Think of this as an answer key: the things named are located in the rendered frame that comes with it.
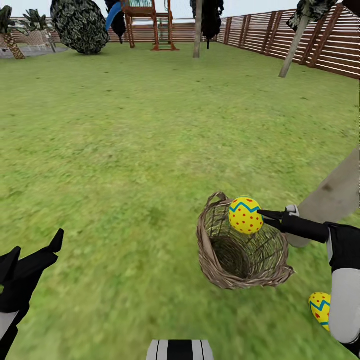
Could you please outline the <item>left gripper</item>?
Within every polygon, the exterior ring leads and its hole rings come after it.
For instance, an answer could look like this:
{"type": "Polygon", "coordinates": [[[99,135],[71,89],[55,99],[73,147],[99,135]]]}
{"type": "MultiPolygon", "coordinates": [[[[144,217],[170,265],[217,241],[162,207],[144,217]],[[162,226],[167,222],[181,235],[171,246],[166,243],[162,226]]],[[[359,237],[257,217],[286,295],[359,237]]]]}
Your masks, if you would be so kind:
{"type": "Polygon", "coordinates": [[[62,248],[64,230],[59,229],[51,244],[39,252],[19,259],[21,248],[12,249],[6,259],[0,264],[0,285],[2,295],[6,299],[19,300],[33,293],[43,271],[57,262],[55,255],[62,248]]]}

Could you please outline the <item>easter egg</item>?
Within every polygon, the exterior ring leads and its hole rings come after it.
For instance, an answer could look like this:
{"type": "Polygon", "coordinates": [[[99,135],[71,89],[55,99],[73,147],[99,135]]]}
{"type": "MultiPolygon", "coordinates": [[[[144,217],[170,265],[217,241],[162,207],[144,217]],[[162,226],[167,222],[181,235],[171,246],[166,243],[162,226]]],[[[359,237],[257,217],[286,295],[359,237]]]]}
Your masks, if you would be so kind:
{"type": "Polygon", "coordinates": [[[309,307],[318,322],[328,331],[331,295],[324,292],[313,293],[309,297],[309,307]]]}
{"type": "Polygon", "coordinates": [[[235,231],[243,235],[259,233],[264,226],[264,215],[258,202],[250,196],[237,197],[228,209],[229,224],[235,231]]]}

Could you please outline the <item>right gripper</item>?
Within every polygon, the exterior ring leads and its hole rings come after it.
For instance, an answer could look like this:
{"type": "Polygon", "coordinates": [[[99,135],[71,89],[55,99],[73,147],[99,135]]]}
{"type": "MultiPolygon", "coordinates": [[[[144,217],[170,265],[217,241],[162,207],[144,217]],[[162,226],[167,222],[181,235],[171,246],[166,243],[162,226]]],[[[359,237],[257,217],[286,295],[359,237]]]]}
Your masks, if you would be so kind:
{"type": "Polygon", "coordinates": [[[282,233],[289,233],[305,239],[310,239],[312,221],[300,217],[290,216],[288,211],[258,210],[258,214],[265,218],[263,223],[269,227],[278,228],[282,233]]]}

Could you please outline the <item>wicker basket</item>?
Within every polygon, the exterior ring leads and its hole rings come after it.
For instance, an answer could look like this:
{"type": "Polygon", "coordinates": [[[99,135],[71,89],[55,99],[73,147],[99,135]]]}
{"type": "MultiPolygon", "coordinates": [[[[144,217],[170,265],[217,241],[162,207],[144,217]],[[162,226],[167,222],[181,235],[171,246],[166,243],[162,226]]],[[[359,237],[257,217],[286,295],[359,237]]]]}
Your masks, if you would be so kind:
{"type": "Polygon", "coordinates": [[[208,197],[207,204],[198,217],[196,236],[203,275],[215,286],[233,291],[256,286],[277,287],[283,284],[296,273],[294,268],[288,265],[289,242],[285,233],[276,227],[265,228],[262,232],[265,241],[262,244],[256,232],[247,235],[247,239],[240,242],[233,237],[231,231],[222,231],[225,223],[230,222],[228,212],[234,200],[225,193],[216,191],[208,197]],[[209,204],[215,196],[220,198],[220,201],[209,204]],[[218,245],[218,241],[224,242],[218,245]],[[255,243],[253,251],[248,254],[247,250],[251,248],[252,241],[255,243]],[[270,247],[270,244],[272,253],[267,253],[266,257],[264,250],[270,247]],[[234,260],[231,260],[234,253],[230,247],[237,254],[235,266],[234,260]],[[235,273],[236,270],[240,275],[235,273]]]}

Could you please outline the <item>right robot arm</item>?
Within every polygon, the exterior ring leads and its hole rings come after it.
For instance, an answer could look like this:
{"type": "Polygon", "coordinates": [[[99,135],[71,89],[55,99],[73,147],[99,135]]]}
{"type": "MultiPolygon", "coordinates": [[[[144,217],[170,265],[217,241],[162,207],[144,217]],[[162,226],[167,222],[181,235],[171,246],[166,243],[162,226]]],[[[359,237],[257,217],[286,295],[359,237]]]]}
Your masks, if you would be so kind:
{"type": "Polygon", "coordinates": [[[324,244],[331,266],[328,327],[334,339],[360,359],[360,229],[326,221],[300,218],[297,205],[285,211],[258,210],[263,223],[324,244]]]}

